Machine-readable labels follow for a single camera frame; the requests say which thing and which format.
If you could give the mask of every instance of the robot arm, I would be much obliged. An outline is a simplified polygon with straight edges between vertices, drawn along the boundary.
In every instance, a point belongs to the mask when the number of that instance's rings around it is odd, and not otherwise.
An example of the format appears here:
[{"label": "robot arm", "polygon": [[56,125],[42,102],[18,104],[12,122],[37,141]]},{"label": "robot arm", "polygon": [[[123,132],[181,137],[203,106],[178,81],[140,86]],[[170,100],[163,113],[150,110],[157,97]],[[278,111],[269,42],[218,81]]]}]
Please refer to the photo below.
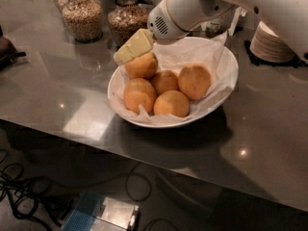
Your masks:
[{"label": "robot arm", "polygon": [[147,26],[156,39],[179,39],[233,6],[255,13],[308,63],[308,0],[162,0]]}]

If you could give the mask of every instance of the bread roll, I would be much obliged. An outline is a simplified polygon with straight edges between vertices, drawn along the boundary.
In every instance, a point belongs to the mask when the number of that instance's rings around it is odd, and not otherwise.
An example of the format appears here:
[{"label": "bread roll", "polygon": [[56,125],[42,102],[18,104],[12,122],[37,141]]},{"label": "bread roll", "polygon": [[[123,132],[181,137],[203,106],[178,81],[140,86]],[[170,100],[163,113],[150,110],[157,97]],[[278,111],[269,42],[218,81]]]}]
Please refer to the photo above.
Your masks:
[{"label": "bread roll", "polygon": [[158,69],[158,60],[152,51],[137,57],[125,65],[125,70],[130,79],[152,78]]},{"label": "bread roll", "polygon": [[126,108],[137,114],[140,113],[139,105],[143,105],[147,112],[153,110],[157,94],[151,83],[142,78],[130,80],[123,93],[123,101]]},{"label": "bread roll", "polygon": [[190,100],[179,90],[168,90],[156,99],[153,111],[154,115],[185,117],[190,111]]},{"label": "bread roll", "polygon": [[177,74],[171,70],[158,71],[150,82],[155,88],[157,95],[167,90],[179,90]]},{"label": "bread roll", "polygon": [[211,73],[203,63],[185,64],[178,79],[180,91],[186,94],[190,100],[203,97],[212,84]]}]

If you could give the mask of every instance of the stainless steel counter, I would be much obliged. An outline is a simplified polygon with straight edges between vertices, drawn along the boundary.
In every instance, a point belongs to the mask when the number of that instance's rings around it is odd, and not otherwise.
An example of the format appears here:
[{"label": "stainless steel counter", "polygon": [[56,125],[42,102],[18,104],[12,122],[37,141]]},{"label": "stainless steel counter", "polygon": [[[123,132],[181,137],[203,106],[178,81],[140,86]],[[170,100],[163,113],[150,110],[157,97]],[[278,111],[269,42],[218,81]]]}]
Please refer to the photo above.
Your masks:
[{"label": "stainless steel counter", "polygon": [[[107,18],[114,2],[101,2]],[[222,107],[185,127],[144,129],[104,103],[116,69],[106,18],[103,38],[82,44],[52,0],[0,0],[5,37],[27,53],[0,71],[0,118],[308,210],[308,68],[252,65],[244,30],[226,43],[240,71]]]}]

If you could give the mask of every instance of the cable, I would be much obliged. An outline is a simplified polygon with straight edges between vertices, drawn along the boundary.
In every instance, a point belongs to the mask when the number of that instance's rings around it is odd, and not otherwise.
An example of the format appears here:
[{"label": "cable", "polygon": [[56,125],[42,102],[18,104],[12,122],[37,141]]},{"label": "cable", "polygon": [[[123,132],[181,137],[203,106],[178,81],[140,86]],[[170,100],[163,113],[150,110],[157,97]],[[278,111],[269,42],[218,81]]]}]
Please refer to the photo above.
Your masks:
[{"label": "cable", "polygon": [[[0,165],[2,165],[8,157],[8,152],[4,149],[0,149]],[[86,184],[86,185],[77,185],[77,186],[68,186],[56,181],[53,181],[47,177],[33,177],[33,178],[26,178],[21,179],[24,173],[23,165],[21,164],[9,164],[6,165],[2,170],[0,170],[0,202],[7,196],[12,207],[13,216],[17,219],[28,219],[30,221],[34,221],[40,225],[42,225],[46,231],[52,231],[49,225],[44,222],[43,220],[36,218],[34,216],[36,210],[39,207],[39,204],[42,204],[44,209],[46,210],[48,216],[51,220],[59,227],[62,225],[58,221],[58,217],[55,213],[62,212],[60,219],[64,219],[69,211],[72,209],[73,200],[70,200],[68,204],[65,204],[63,201],[60,200],[60,196],[52,196],[48,197],[45,194],[52,188],[53,185],[58,185],[63,188],[67,189],[84,189],[89,187],[94,187],[98,185],[103,185],[114,181],[116,179],[125,177],[125,192],[131,200],[136,202],[145,201],[152,193],[152,185],[151,182],[141,173],[135,172],[136,168],[141,163],[135,164],[129,173],[120,173],[119,175],[107,178],[103,181],[96,182],[93,184]],[[147,194],[142,198],[135,198],[131,195],[129,191],[129,180],[131,177],[139,177],[143,180],[146,185],[148,186]],[[39,183],[44,183],[44,188],[38,191]],[[25,200],[32,200],[33,206],[30,208],[28,213],[22,213],[19,211],[18,207],[23,203]],[[157,222],[166,222],[169,224],[175,231],[178,231],[175,225],[173,225],[170,221],[164,218],[156,218],[151,220],[146,226],[142,229],[142,231],[150,231],[153,226]]]},{"label": "cable", "polygon": [[[2,165],[8,158],[8,152],[0,149],[0,165]],[[62,213],[63,219],[72,208],[72,201],[68,205],[62,202],[57,202],[57,197],[46,197],[45,194],[50,190],[52,184],[46,177],[33,177],[21,179],[24,173],[23,165],[8,164],[0,169],[0,201],[6,196],[12,208],[13,216],[17,219],[28,219],[42,225],[47,231],[52,231],[49,225],[34,216],[39,204],[42,204],[47,211],[48,216],[59,227],[62,225],[58,222],[58,213]],[[28,213],[22,213],[20,206],[24,201],[31,201],[32,207]],[[52,208],[52,205],[57,204],[57,208]]]},{"label": "cable", "polygon": [[167,224],[169,224],[175,231],[179,231],[179,229],[174,225],[172,224],[169,220],[167,219],[164,219],[164,218],[156,218],[156,219],[153,219],[151,220],[150,222],[148,222],[145,227],[142,229],[142,231],[146,231],[146,229],[148,229],[148,231],[150,231],[153,226],[158,223],[159,221],[163,221],[163,222],[166,222]]},{"label": "cable", "polygon": [[[84,184],[84,185],[74,185],[74,186],[71,186],[71,185],[65,185],[65,184],[62,184],[62,183],[59,183],[57,181],[54,181],[51,179],[51,181],[53,182],[53,184],[55,185],[58,185],[59,187],[63,187],[63,188],[67,188],[67,189],[86,189],[86,188],[90,188],[90,187],[95,187],[95,186],[99,186],[99,185],[104,185],[106,183],[109,183],[109,182],[112,182],[116,179],[119,179],[119,178],[123,178],[125,177],[125,192],[126,194],[128,195],[128,197],[133,200],[133,201],[136,201],[136,202],[142,202],[142,201],[145,201],[152,193],[152,185],[151,185],[151,182],[144,176],[142,175],[141,173],[137,173],[137,172],[134,172],[135,169],[140,165],[141,163],[136,163],[133,168],[130,170],[129,173],[120,173],[116,176],[113,176],[113,177],[110,177],[108,179],[105,179],[103,181],[99,181],[99,182],[95,182],[95,183],[91,183],[91,184]],[[131,194],[130,194],[130,191],[129,191],[129,188],[128,188],[128,183],[129,183],[129,180],[132,176],[135,176],[135,177],[139,177],[141,180],[143,180],[146,185],[148,186],[148,193],[142,197],[142,198],[135,198],[133,197]]]}]

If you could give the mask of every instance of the white bowl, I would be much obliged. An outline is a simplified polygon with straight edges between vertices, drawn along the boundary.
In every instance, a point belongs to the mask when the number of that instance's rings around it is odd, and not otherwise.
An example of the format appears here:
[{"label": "white bowl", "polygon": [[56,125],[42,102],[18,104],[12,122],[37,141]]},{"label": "white bowl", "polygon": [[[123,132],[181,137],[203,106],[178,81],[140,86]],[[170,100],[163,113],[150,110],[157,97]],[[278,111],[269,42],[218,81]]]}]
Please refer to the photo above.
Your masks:
[{"label": "white bowl", "polygon": [[[205,62],[204,54],[206,54],[208,51],[211,50],[211,48],[214,46],[214,41],[205,39],[205,38],[182,38],[178,40],[176,43],[173,43],[171,45],[161,45],[155,43],[153,46],[153,52],[156,54],[159,60],[159,65],[162,64],[162,61],[164,59],[167,59],[169,56],[172,56],[173,54],[178,54],[177,58],[180,59],[185,53],[182,54],[182,51],[187,51],[188,49],[193,49],[197,45],[203,45],[203,43],[206,43],[206,48],[200,49],[196,48],[194,57],[192,56],[191,62],[196,62],[198,59],[200,59],[199,62]],[[213,66],[211,63],[207,62],[205,63],[209,70],[211,71],[212,77],[215,80],[218,80],[213,85],[213,89],[208,91],[205,97],[203,97],[199,101],[191,102],[191,106],[194,105],[196,109],[194,109],[194,112],[192,114],[189,114],[188,117],[185,118],[177,118],[173,116],[171,118],[171,121],[169,119],[166,119],[166,122],[152,122],[149,119],[137,119],[136,114],[133,114],[132,112],[128,112],[125,108],[124,102],[122,100],[122,92],[125,88],[125,85],[128,81],[128,76],[126,75],[124,69],[124,66],[119,66],[115,73],[113,74],[109,86],[108,86],[108,98],[109,98],[109,105],[110,107],[122,118],[125,120],[136,124],[141,127],[146,128],[172,128],[172,127],[179,127],[184,126],[189,123],[192,123],[198,119],[201,119],[202,117],[208,115],[212,111],[214,111],[217,107],[219,107],[226,98],[231,94],[233,91],[237,80],[238,80],[238,62],[232,52],[224,47],[223,45],[220,47],[222,54],[218,61],[218,64],[216,66]],[[190,61],[190,54],[189,57],[184,57],[185,61]]]}]

